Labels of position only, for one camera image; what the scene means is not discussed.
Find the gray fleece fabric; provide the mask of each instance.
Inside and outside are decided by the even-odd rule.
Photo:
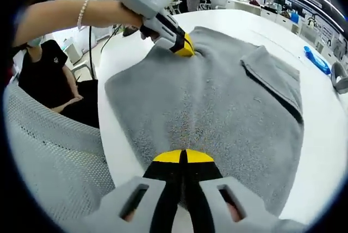
[[[193,57],[155,45],[106,82],[114,113],[145,169],[162,152],[205,152],[278,216],[303,140],[299,72],[264,46],[202,27],[190,36]]]

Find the gray mesh chair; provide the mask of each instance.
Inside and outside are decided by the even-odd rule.
[[[215,9],[226,9],[228,0],[212,0],[212,10]]]
[[[11,152],[29,191],[59,225],[97,210],[115,186],[98,129],[39,104],[16,83],[4,93]]]

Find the black t-shirt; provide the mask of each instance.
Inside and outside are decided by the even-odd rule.
[[[62,69],[67,55],[54,40],[44,42],[41,48],[42,56],[36,63],[28,52],[24,55],[18,85],[46,107],[58,107],[73,98]]]

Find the white table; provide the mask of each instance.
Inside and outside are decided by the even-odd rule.
[[[303,47],[308,44],[274,22],[241,10],[198,11],[175,18],[187,32],[195,26],[204,26],[255,45],[264,45],[269,52],[300,71],[304,139],[294,185],[280,218],[310,223],[325,207],[345,175],[348,126],[342,100],[347,97],[337,96],[330,79],[305,58]],[[100,129],[116,186],[134,175],[142,176],[144,170],[111,109],[104,84],[112,75],[140,62],[152,46],[150,40],[141,40],[139,32],[127,38],[118,35],[106,45],[101,55],[98,72]],[[178,217],[186,223],[189,221],[181,209]]]

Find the face mask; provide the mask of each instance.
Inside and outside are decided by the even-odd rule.
[[[42,36],[41,37],[37,37],[36,39],[29,41],[28,45],[31,46],[31,47],[39,46],[41,41],[42,41],[42,38],[43,38]]]

